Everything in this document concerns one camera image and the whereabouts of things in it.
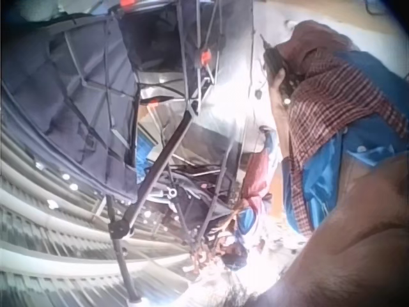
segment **person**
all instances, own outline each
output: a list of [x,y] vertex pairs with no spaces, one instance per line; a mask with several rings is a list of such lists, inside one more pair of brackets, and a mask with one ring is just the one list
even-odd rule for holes
[[[408,150],[409,86],[315,21],[296,25],[276,49],[288,66],[270,87],[284,206],[289,224],[310,237],[358,177]],[[286,74],[301,80],[288,107],[280,89]]]
[[261,152],[252,153],[247,166],[240,200],[220,230],[230,231],[234,241],[219,248],[222,261],[232,271],[247,264],[250,251],[262,252],[265,246],[263,223],[271,209],[270,182],[279,163],[276,131],[261,126],[265,144]]
[[[311,20],[275,48],[284,206],[310,239],[272,288],[224,305],[409,306],[408,84]],[[286,74],[300,79],[288,106]]]

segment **skin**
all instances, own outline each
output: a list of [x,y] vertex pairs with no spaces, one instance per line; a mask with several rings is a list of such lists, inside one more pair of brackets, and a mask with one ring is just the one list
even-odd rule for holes
[[[289,132],[278,77],[270,100],[285,156]],[[317,292],[335,297],[322,306],[409,306],[408,170],[409,157],[401,156],[358,179],[286,274],[246,306],[321,306],[310,299]],[[385,292],[403,305],[383,304]]]

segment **metal bar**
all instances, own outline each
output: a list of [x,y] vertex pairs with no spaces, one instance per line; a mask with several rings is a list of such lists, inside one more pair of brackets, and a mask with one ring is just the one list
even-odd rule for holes
[[126,222],[129,225],[129,227],[132,227],[134,225],[136,217],[141,211],[146,198],[152,191],[153,186],[155,185],[160,174],[163,172],[164,168],[169,162],[169,159],[172,156],[173,152],[179,146],[181,140],[183,139],[184,135],[187,132],[187,129],[192,123],[192,120],[193,117],[191,113],[188,110],[186,110],[179,126],[176,128],[174,134],[172,135],[164,149],[159,154],[158,159],[155,161],[155,163],[153,163],[153,166],[151,167],[149,173],[147,174],[145,180],[142,182],[138,190],[138,200],[136,201],[136,203],[131,204],[123,215],[122,220]]
[[198,177],[198,176],[203,176],[203,175],[209,175],[209,174],[216,174],[219,173],[220,170],[219,169],[215,169],[213,171],[204,171],[202,173],[197,173],[197,174],[189,174],[189,176],[191,177]]
[[197,42],[196,47],[199,50],[202,42],[202,35],[201,35],[201,18],[200,18],[200,0],[196,0],[196,35],[197,35]]
[[202,237],[205,234],[206,228],[209,225],[210,219],[212,218],[213,215],[213,211],[216,208],[216,203],[217,203],[217,198],[219,197],[219,193],[220,193],[220,188],[222,187],[222,182],[223,182],[223,178],[224,178],[224,174],[226,172],[227,169],[227,162],[228,162],[228,158],[229,158],[229,153],[231,151],[231,148],[233,147],[233,143],[234,143],[234,134],[232,133],[230,140],[229,140],[229,146],[228,149],[226,150],[226,152],[224,153],[223,156],[223,161],[222,161],[222,165],[220,167],[220,173],[217,177],[217,182],[216,182],[216,189],[215,189],[215,194],[213,196],[212,199],[212,203],[210,205],[209,211],[207,213],[206,219],[204,220],[202,226],[200,227],[200,231],[197,235],[197,241],[196,241],[196,248],[199,247]]
[[109,69],[108,69],[108,38],[106,37],[108,35],[108,21],[105,22],[104,24],[104,38],[105,38],[105,43],[104,43],[104,70],[105,70],[105,96],[107,98],[107,110],[108,110],[108,119],[109,119],[109,128],[112,130],[114,127],[114,124],[112,122],[112,116],[111,116],[111,94],[108,92],[108,84],[109,84]]
[[179,37],[180,37],[180,52],[181,52],[181,66],[183,70],[183,80],[185,82],[185,102],[186,105],[189,103],[190,95],[189,95],[189,85],[187,84],[187,68],[186,68],[186,53],[185,53],[185,32],[183,29],[183,12],[181,10],[181,2],[183,0],[179,0],[178,4],[176,5],[176,13],[178,19],[178,29],[179,29]]
[[207,27],[206,39],[204,40],[204,49],[207,49],[207,45],[209,43],[210,32],[212,32],[212,27],[213,27],[213,22],[214,22],[215,15],[216,15],[216,8],[218,6],[218,2],[219,0],[215,1],[213,11],[212,11],[212,16],[210,17],[209,26]]
[[176,207],[176,212],[178,213],[179,216],[179,222],[183,228],[183,231],[185,232],[185,237],[188,239],[187,244],[189,244],[189,246],[193,248],[192,236],[190,235],[189,229],[187,228],[186,220],[181,211],[180,204],[176,201],[174,202],[174,206]]
[[196,164],[191,163],[190,161],[188,161],[188,160],[186,160],[186,159],[180,157],[179,155],[176,155],[175,153],[172,154],[172,157],[174,157],[174,158],[176,158],[176,159],[178,159],[178,160],[180,160],[180,161],[182,161],[182,162],[184,162],[184,163],[186,163],[186,164],[188,164],[188,165],[196,166]]
[[[106,198],[107,198],[108,216],[112,224],[115,222],[115,209],[113,205],[114,200],[111,195],[107,195]],[[132,279],[129,275],[127,263],[125,262],[125,258],[122,253],[121,241],[119,239],[112,239],[112,245],[114,246],[116,260],[120,267],[120,271],[121,271],[121,275],[123,279],[123,285],[125,286],[128,292],[129,301],[131,303],[139,303],[141,302],[141,297],[137,294],[135,287],[134,287],[134,283],[132,282]]]
[[218,44],[217,44],[216,67],[215,67],[215,83],[214,84],[217,84],[217,77],[219,76],[219,60],[220,60],[219,43],[220,43],[220,38],[221,38],[221,36],[223,34],[222,0],[219,0],[217,4],[219,5],[219,37],[218,37]]
[[212,84],[215,84],[215,78],[213,78],[213,74],[212,74],[212,71],[210,70],[209,64],[206,64],[206,71],[207,71],[207,73],[209,75],[210,82]]
[[160,214],[158,214],[158,216],[157,216],[157,218],[156,218],[156,220],[155,220],[156,225],[155,225],[155,227],[153,227],[153,229],[152,229],[152,237],[153,237],[153,238],[155,237],[156,233],[157,233],[158,230],[159,230],[159,227],[160,227],[160,224],[161,224],[161,220],[162,220],[162,216],[161,216]]
[[95,204],[95,207],[93,208],[92,212],[95,212],[96,216],[100,216],[103,209],[105,208],[105,205],[107,204],[107,197],[104,196],[104,198],[102,198],[102,200],[100,201],[100,203]]
[[[196,0],[196,35],[197,35],[197,42],[196,42],[196,47],[197,51],[200,52],[201,50],[201,44],[202,44],[202,36],[201,36],[201,18],[200,18],[200,0]],[[199,64],[199,67],[196,70],[197,72],[197,104],[198,104],[198,109],[197,111],[200,111],[201,105],[202,105],[202,81],[201,81],[201,66]]]

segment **ceiling light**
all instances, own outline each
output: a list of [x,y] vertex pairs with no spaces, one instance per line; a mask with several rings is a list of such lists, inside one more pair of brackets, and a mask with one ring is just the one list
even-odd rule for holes
[[47,203],[49,204],[49,208],[51,210],[57,209],[59,207],[55,200],[47,200]]
[[36,168],[38,168],[40,171],[44,169],[44,165],[40,162],[36,162]]
[[70,184],[70,189],[73,191],[78,190],[78,185],[77,184]]

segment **black fabric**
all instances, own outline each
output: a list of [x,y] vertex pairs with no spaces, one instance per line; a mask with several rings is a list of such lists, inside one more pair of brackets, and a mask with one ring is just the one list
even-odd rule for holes
[[[214,3],[201,3],[201,46],[205,43],[213,6]],[[183,0],[181,7],[187,80],[189,96],[191,97],[197,88],[195,62],[199,57],[197,50],[196,2]],[[120,28],[123,33],[124,43],[128,49],[132,68],[136,73],[183,72],[175,4],[169,4],[148,12],[124,14],[120,19]],[[219,40],[218,33],[219,14],[216,13],[208,41],[208,48],[214,55],[216,55],[217,50],[223,49],[223,43],[222,40]],[[206,72],[203,69],[202,77],[205,75]]]
[[[102,90],[84,85],[66,36],[85,80],[102,85]],[[103,192],[134,200],[136,174],[130,153],[137,86],[117,21],[68,16],[8,40],[2,48],[7,133],[45,164]],[[108,87],[126,95],[108,97],[107,76]],[[112,133],[111,124],[130,150]]]

